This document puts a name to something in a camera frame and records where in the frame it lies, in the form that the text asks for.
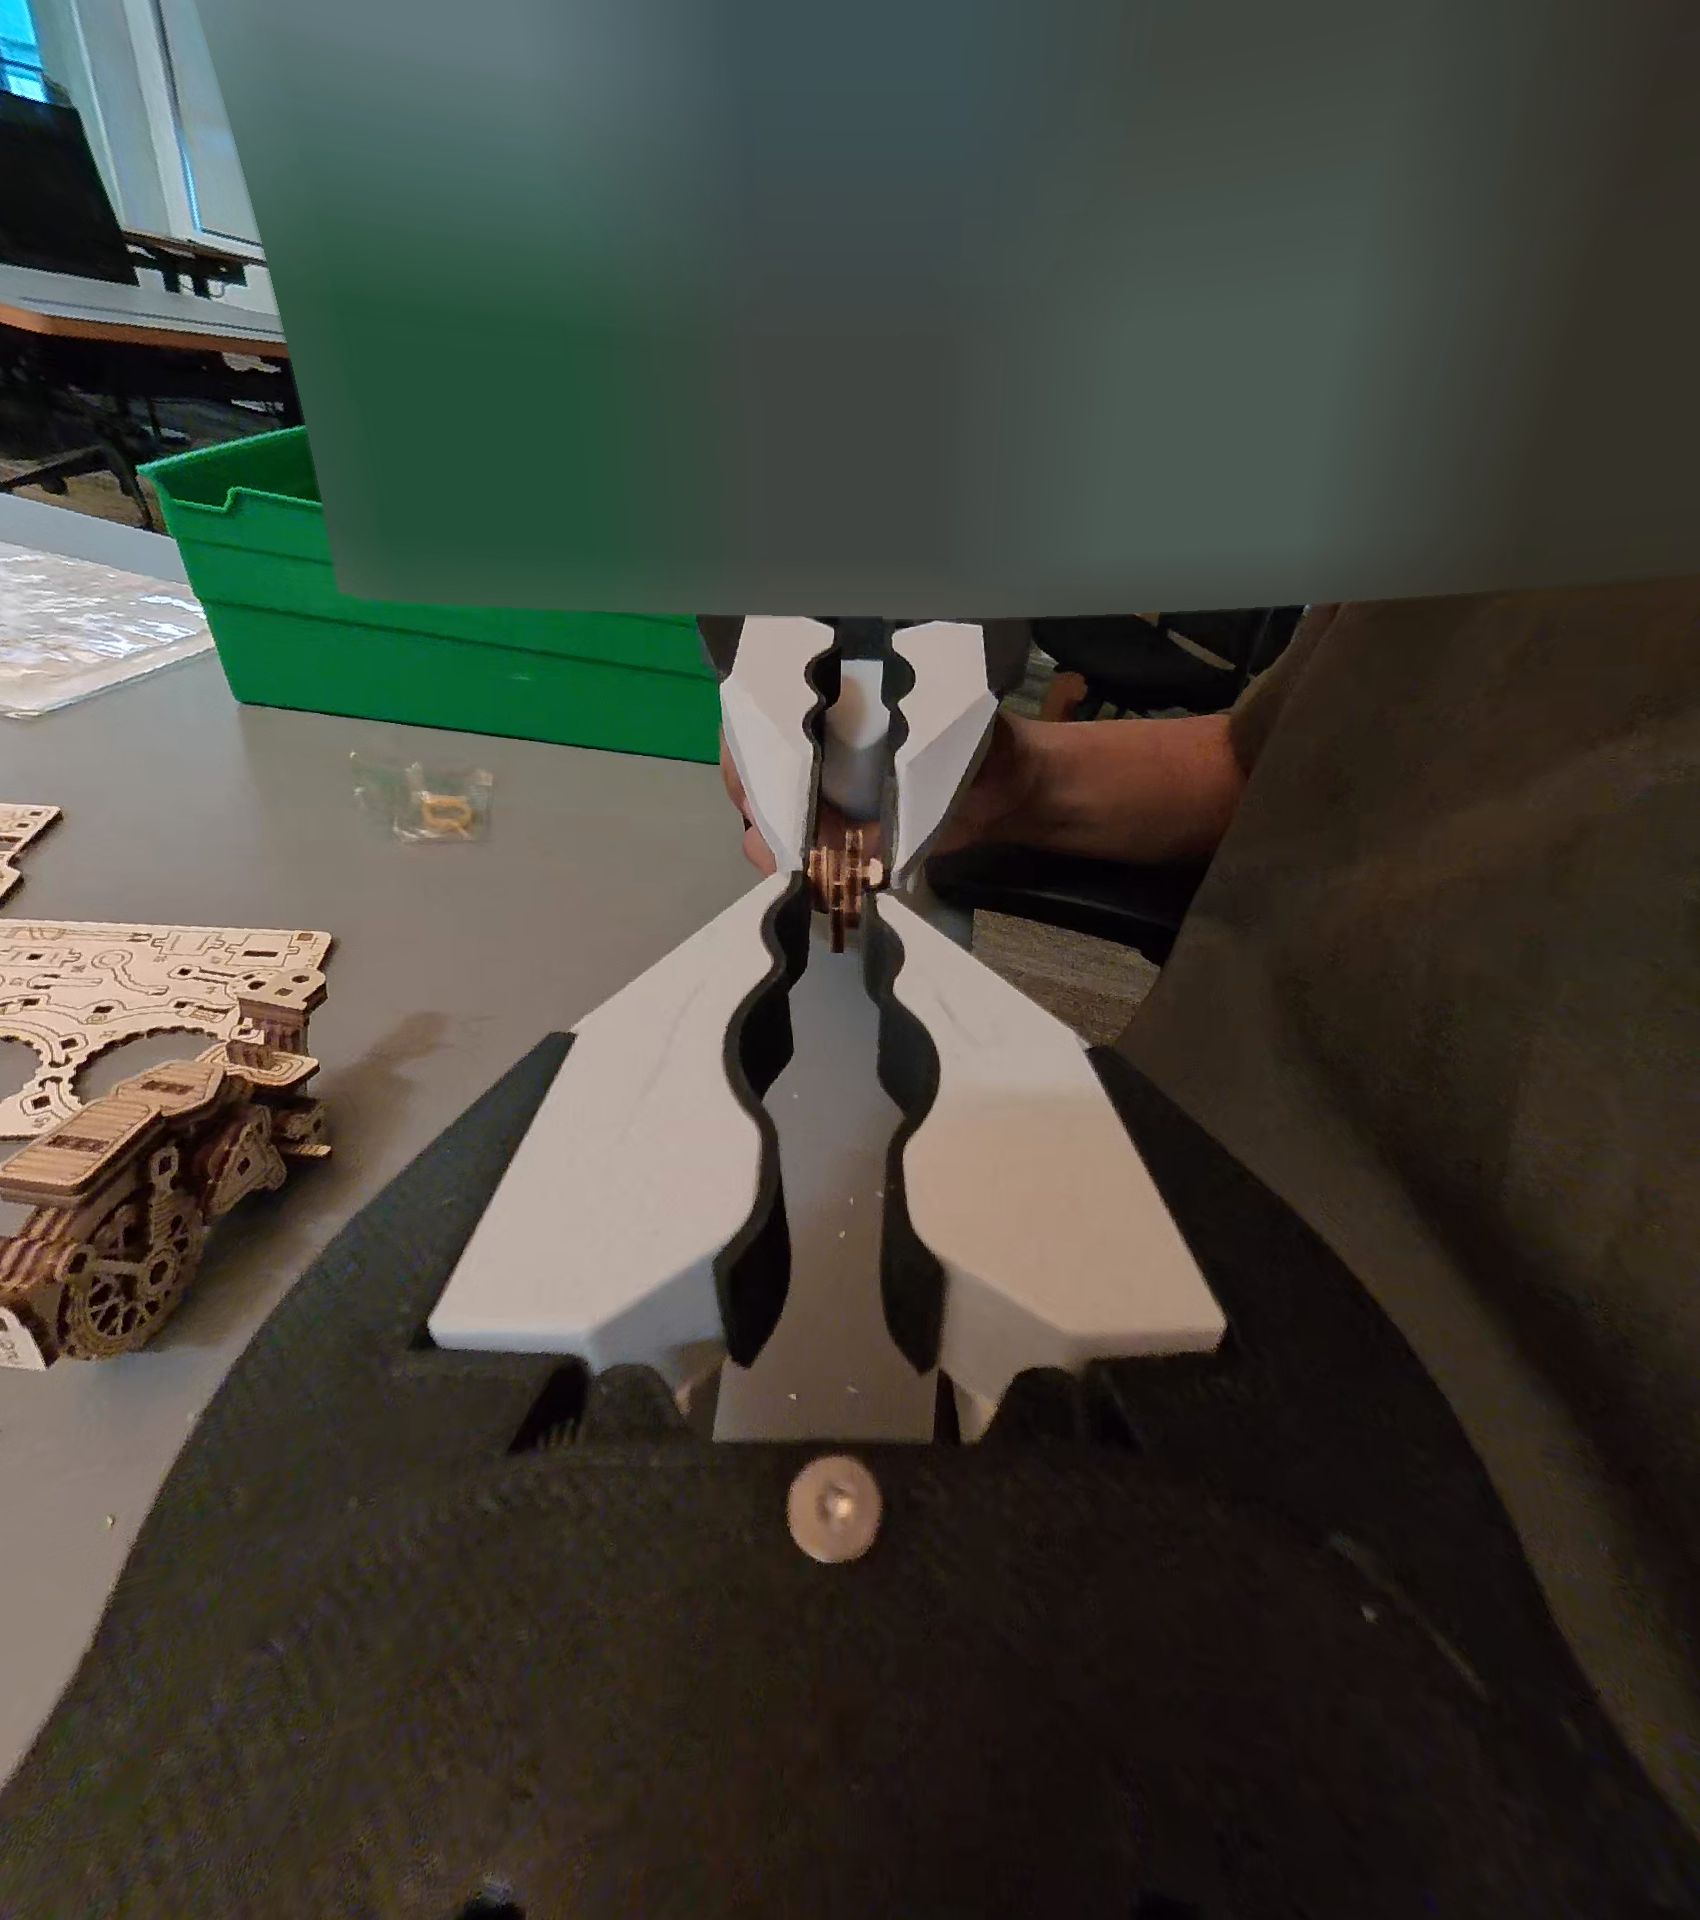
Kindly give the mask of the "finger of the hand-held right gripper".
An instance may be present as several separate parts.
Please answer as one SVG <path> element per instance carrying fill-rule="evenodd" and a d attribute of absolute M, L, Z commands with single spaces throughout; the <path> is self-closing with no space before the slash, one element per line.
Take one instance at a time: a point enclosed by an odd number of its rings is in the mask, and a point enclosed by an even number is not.
<path fill-rule="evenodd" d="M 881 630 L 885 892 L 902 897 L 971 785 L 1000 694 L 979 622 L 892 620 Z"/>
<path fill-rule="evenodd" d="M 720 682 L 720 732 L 775 876 L 808 871 L 826 806 L 830 694 L 816 678 L 833 661 L 835 644 L 826 622 L 749 617 Z"/>

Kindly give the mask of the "grey desk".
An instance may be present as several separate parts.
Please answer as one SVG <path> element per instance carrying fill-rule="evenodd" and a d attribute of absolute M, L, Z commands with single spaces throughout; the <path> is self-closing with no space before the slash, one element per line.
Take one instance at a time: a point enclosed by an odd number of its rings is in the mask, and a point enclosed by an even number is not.
<path fill-rule="evenodd" d="M 423 749 L 500 775 L 500 816 L 474 847 L 398 847 L 352 802 L 349 751 Z M 0 1791 L 22 1765 L 137 1552 L 182 1548 L 182 1627 L 160 1675 L 182 1677 L 251 1598 L 287 1598 L 313 1552 L 374 1519 L 424 1466 L 417 1418 L 502 1412 L 510 1442 L 546 1363 L 457 1382 L 471 1356 L 424 1356 L 417 1378 L 371 1363 L 366 1390 L 330 1392 L 340 1301 L 301 1275 L 436 1132 L 479 1101 L 546 1029 L 572 1024 L 751 883 L 713 768 L 459 732 L 392 728 L 239 706 L 213 663 L 182 663 L 87 704 L 0 720 L 0 799 L 67 819 L 27 862 L 22 917 L 123 924 L 319 928 L 333 935 L 331 1003 L 314 1019 L 333 1158 L 213 1229 L 203 1275 L 148 1352 L 0 1371 Z M 928 1383 L 885 1339 L 876 1297 L 885 1137 L 876 1012 L 854 955 L 814 952 L 794 991 L 794 1065 L 766 1094 L 787 1182 L 794 1284 L 766 1356 L 725 1368 L 716 1433 L 871 1438 L 928 1431 Z M 0 1203 L 0 1225 L 7 1208 Z M 579 1478 L 577 1450 L 503 1466 Z M 644 1885 L 608 1913 L 665 1916 L 974 1916 L 1002 1894 L 1002 1849 L 979 1847 L 969 1732 L 906 1699 L 906 1619 L 826 1634 L 789 1598 L 723 1608 L 735 1686 L 689 1708 L 665 1760 L 696 1787 L 620 1806 L 586 1784 L 606 1746 L 562 1755 L 562 1797 L 610 1816 L 612 1866 L 637 1851 Z"/>

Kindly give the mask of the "green plastic bin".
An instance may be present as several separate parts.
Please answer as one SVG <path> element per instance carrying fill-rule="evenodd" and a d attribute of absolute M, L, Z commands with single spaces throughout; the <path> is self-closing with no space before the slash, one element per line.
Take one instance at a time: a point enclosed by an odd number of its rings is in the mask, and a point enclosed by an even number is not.
<path fill-rule="evenodd" d="M 718 675 L 689 617 L 340 591 L 301 426 L 177 453 L 142 477 L 239 703 L 718 759 Z"/>

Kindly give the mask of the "wooden model motorcycle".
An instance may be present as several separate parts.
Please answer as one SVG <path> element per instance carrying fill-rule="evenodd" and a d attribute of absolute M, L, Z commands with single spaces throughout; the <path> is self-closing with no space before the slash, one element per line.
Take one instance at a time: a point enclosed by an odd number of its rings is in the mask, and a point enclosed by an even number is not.
<path fill-rule="evenodd" d="M 309 1089 L 309 1015 L 326 995 L 314 966 L 244 978 L 232 1036 L 125 1077 L 0 1163 L 0 1196 L 27 1210 L 0 1235 L 0 1368 L 135 1352 L 182 1302 L 213 1227 L 330 1153 Z"/>

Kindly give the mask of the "wooden sheet with round holes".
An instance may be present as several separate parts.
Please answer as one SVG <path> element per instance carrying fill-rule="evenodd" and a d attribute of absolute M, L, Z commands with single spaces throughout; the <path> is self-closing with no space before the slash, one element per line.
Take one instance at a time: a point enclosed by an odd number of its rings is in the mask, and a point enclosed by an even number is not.
<path fill-rule="evenodd" d="M 0 1043 L 36 1055 L 0 1100 L 0 1139 L 36 1139 L 80 1105 L 91 1060 L 142 1036 L 235 1031 L 254 972 L 314 972 L 331 936 L 290 928 L 98 924 L 0 916 Z"/>

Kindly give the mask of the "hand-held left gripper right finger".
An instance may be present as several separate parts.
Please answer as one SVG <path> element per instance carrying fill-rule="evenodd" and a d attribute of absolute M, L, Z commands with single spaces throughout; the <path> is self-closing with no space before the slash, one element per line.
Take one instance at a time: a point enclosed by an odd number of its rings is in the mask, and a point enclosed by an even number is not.
<path fill-rule="evenodd" d="M 1089 1050 L 895 900 L 864 904 L 897 1112 L 878 1282 L 964 1442 L 1029 1371 L 1218 1352 L 1225 1316 Z"/>

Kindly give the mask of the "wooden edged background table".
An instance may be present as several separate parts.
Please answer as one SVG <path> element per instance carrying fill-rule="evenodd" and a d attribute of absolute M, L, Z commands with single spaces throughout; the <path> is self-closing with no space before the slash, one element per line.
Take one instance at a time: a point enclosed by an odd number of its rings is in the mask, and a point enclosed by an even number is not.
<path fill-rule="evenodd" d="M 244 302 L 0 263 L 0 364 L 120 400 L 254 400 L 301 426 L 282 323 Z M 15 483 L 0 476 L 0 491 Z"/>

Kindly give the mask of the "small wooden cross part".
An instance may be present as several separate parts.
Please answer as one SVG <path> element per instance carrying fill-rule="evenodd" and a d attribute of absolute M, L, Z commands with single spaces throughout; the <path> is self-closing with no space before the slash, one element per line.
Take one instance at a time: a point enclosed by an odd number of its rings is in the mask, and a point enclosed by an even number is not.
<path fill-rule="evenodd" d="M 859 931 L 864 898 L 888 886 L 881 825 L 828 816 L 814 830 L 806 876 L 811 905 L 826 919 L 828 948 L 840 953 Z"/>

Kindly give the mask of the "clear plastic sleeve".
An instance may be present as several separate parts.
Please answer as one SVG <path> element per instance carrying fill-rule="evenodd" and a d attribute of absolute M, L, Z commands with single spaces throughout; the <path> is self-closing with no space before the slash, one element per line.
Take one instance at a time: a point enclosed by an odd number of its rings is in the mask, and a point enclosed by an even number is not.
<path fill-rule="evenodd" d="M 0 541 L 0 718 L 38 718 L 211 651 L 182 587 Z"/>

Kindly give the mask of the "person's right hand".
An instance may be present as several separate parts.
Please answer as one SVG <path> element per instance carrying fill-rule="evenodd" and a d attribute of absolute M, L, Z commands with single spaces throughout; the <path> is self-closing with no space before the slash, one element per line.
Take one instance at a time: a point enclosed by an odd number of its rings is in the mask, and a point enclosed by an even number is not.
<path fill-rule="evenodd" d="M 928 842 L 931 856 L 1022 847 L 1102 856 L 1110 843 L 1102 740 L 1089 723 L 1002 709 L 971 780 Z"/>

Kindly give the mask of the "person's right forearm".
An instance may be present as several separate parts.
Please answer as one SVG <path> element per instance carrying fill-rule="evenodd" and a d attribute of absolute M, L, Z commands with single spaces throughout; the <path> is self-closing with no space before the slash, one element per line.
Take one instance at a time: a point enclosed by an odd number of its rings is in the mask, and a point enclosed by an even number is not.
<path fill-rule="evenodd" d="M 1088 843 L 1100 857 L 1212 857 L 1246 773 L 1227 715 L 1122 718 L 1089 725 Z"/>

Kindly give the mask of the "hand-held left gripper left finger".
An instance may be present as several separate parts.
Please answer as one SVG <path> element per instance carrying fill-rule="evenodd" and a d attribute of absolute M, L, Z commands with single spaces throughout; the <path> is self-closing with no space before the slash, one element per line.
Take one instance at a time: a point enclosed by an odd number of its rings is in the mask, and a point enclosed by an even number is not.
<path fill-rule="evenodd" d="M 790 1285 L 766 1089 L 794 1062 L 808 883 L 765 876 L 565 1034 L 428 1316 L 452 1352 L 655 1371 L 699 1437 Z"/>

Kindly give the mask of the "clear bag with rubber bands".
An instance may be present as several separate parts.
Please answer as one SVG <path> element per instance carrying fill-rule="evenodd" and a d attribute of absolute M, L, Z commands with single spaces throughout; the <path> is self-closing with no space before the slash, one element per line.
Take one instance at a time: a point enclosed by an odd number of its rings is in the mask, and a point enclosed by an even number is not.
<path fill-rule="evenodd" d="M 405 843 L 479 842 L 491 821 L 495 780 L 481 766 L 398 759 L 352 751 L 357 809 Z"/>

